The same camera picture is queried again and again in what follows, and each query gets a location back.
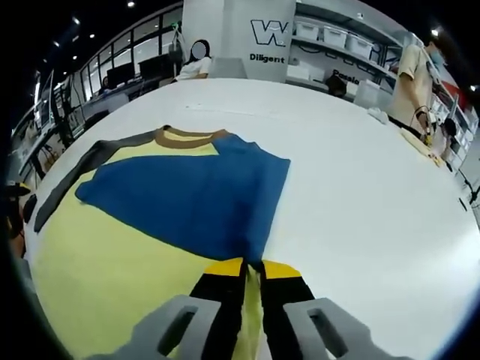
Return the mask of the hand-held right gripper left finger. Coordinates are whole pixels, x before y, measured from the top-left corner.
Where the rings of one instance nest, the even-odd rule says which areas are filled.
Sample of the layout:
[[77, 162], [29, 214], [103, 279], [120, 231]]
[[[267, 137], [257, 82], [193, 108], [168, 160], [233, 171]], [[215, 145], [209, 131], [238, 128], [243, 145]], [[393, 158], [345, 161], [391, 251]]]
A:
[[160, 289], [153, 310], [133, 328], [133, 359], [231, 359], [242, 325], [247, 263], [213, 262], [178, 286]]

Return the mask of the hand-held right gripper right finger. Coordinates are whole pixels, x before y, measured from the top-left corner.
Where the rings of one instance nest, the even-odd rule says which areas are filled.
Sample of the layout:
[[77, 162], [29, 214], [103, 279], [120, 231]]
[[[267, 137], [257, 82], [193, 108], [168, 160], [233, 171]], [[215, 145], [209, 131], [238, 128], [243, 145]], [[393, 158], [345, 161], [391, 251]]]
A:
[[368, 327], [328, 298], [315, 298], [299, 271], [262, 263], [263, 329], [273, 359], [373, 359]]

